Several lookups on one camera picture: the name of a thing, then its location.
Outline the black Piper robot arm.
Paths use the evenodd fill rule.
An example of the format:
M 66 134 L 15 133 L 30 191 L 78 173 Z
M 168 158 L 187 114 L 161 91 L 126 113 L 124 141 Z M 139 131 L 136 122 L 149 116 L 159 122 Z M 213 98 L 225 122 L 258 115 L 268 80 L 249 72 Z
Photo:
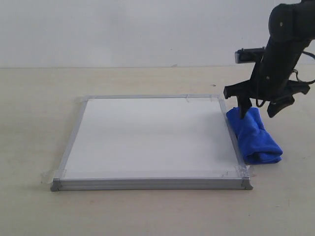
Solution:
M 240 118 L 252 107 L 269 102 L 267 113 L 274 117 L 295 102 L 297 93 L 307 94 L 314 81 L 290 80 L 306 48 L 315 39 L 315 2 L 281 3 L 273 8 L 268 21 L 269 39 L 265 47 L 240 49 L 235 52 L 237 64 L 254 63 L 248 80 L 225 86 L 226 99 L 237 98 Z

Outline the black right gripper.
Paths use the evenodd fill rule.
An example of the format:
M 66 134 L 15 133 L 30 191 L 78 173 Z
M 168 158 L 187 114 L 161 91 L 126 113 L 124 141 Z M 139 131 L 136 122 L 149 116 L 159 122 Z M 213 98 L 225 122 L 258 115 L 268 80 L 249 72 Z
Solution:
M 291 95 L 308 93 L 310 86 L 307 82 L 291 81 L 289 78 L 309 44 L 310 40 L 268 40 L 264 54 L 261 60 L 255 63 L 250 79 L 226 86 L 223 90 L 226 99 L 237 97 L 240 119 L 243 119 L 252 107 L 250 98 L 270 101 L 267 113 L 273 118 L 295 102 Z

